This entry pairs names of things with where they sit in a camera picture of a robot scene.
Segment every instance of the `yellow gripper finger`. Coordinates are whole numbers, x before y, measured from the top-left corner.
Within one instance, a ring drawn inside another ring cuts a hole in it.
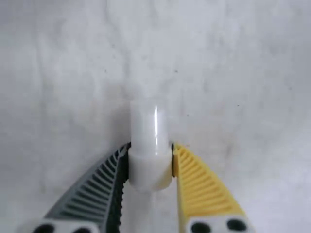
[[[180,233],[254,233],[243,210],[209,167],[187,148],[173,144]]]

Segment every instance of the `white backdrop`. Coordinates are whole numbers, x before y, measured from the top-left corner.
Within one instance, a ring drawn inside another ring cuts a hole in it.
[[[168,98],[258,232],[309,232],[309,0],[1,0],[0,225],[41,217],[130,138],[128,102]],[[132,195],[132,203],[139,199]],[[177,232],[175,187],[156,196]],[[130,231],[128,214],[123,232]]]

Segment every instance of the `white cylindrical object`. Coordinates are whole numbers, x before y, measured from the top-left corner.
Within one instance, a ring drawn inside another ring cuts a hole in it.
[[[169,144],[164,102],[131,102],[129,181],[138,191],[153,192],[170,185],[172,149]]]

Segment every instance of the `mounting hole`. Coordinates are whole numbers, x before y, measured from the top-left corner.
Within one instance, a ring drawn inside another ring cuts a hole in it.
[[[246,224],[238,219],[231,219],[227,222],[227,227],[232,231],[243,232],[246,231]]]
[[[191,226],[192,233],[209,233],[210,227],[206,223],[196,222]]]
[[[76,229],[73,233],[91,233],[92,231],[86,227],[80,227]]]
[[[33,233],[53,233],[55,227],[52,224],[42,224],[38,226]]]

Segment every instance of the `white plastic cap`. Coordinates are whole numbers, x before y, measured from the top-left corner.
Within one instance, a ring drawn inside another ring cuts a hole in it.
[[[170,145],[162,100],[131,103],[131,145],[137,156],[157,156],[167,152]]]
[[[131,102],[129,181],[139,191],[157,191],[172,180],[172,149],[163,100]]]

